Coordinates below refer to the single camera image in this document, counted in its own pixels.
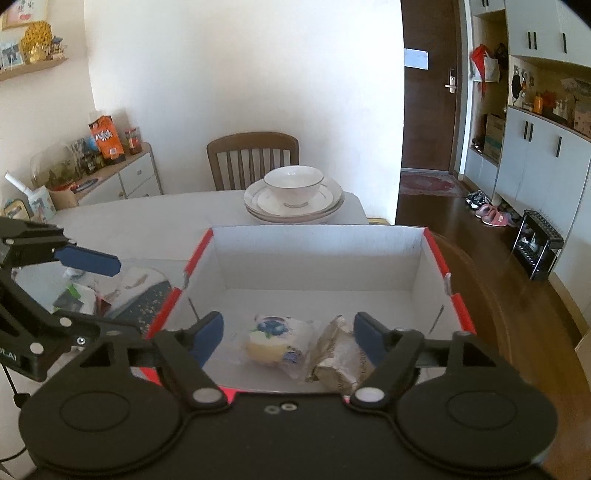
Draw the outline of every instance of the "paper note on door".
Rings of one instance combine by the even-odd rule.
[[[412,69],[429,69],[429,52],[422,50],[404,49],[404,66]]]

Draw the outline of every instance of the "wooden door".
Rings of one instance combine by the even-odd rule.
[[[405,69],[403,168],[450,169],[460,95],[459,90],[450,93],[445,87],[451,70],[459,79],[456,52],[460,32],[455,2],[401,1],[405,47],[429,55],[428,70]]]

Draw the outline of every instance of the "wooden chair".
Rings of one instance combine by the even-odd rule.
[[[241,190],[247,187],[245,178],[244,163],[242,161],[243,150],[248,150],[248,176],[250,182],[248,185],[256,182],[255,175],[255,160],[253,150],[258,150],[259,157],[259,178],[264,178],[265,175],[277,168],[285,166],[285,150],[290,153],[290,164],[300,164],[300,144],[296,138],[289,135],[280,134],[276,132],[252,132],[246,134],[230,135],[228,137],[218,138],[207,146],[207,156],[209,157],[209,164],[212,168],[213,182],[216,185],[216,190],[224,190],[224,182],[222,177],[222,169],[220,167],[219,157],[220,153],[226,153],[226,162],[228,165],[228,180],[230,190],[236,190],[235,173],[232,166],[232,152],[238,153],[238,182]],[[264,151],[269,150],[269,168],[265,165]],[[275,150],[279,150],[279,165],[275,165]]]

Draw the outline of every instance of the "white plate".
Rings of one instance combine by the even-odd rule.
[[[258,206],[258,196],[265,190],[266,184],[263,180],[256,181],[252,185],[250,185],[246,192],[244,193],[244,204],[246,206],[246,210],[252,216],[256,217],[258,220],[263,222],[269,223],[306,223],[315,220],[322,219],[326,216],[332,215],[335,211],[337,211],[341,205],[343,205],[343,189],[341,186],[336,183],[330,177],[325,177],[322,181],[322,185],[327,187],[333,195],[332,203],[321,212],[315,213],[313,215],[300,215],[297,217],[282,217],[277,215],[272,215],[267,213],[261,207]]]
[[[256,201],[258,206],[271,215],[280,217],[297,217],[300,215],[312,215],[327,209],[333,201],[333,195],[328,187],[320,185],[320,190],[307,205],[292,208],[280,201],[270,188],[263,190]]]

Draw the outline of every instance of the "wall shelf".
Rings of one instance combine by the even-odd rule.
[[[0,82],[4,80],[9,80],[14,77],[18,77],[21,75],[26,75],[27,73],[39,72],[41,70],[52,69],[53,67],[57,67],[64,63],[67,59],[60,59],[60,60],[44,60],[38,61],[36,63],[31,63],[30,65],[21,65],[19,67],[14,67],[11,70],[3,70],[0,72]]]

